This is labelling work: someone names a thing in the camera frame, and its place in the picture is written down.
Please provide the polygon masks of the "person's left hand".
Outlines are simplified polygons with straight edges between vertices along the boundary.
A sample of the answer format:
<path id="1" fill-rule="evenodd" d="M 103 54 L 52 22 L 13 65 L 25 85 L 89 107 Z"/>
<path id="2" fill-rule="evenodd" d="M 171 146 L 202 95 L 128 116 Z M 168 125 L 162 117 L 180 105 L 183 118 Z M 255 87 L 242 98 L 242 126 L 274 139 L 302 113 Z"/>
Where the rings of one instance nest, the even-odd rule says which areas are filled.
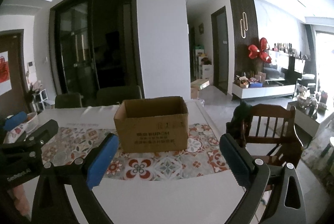
<path id="1" fill-rule="evenodd" d="M 14 202 L 16 210 L 20 213 L 21 216 L 30 221 L 30 205 L 25 195 L 24 186 L 22 184 L 18 185 L 8 190 L 7 192 Z"/>

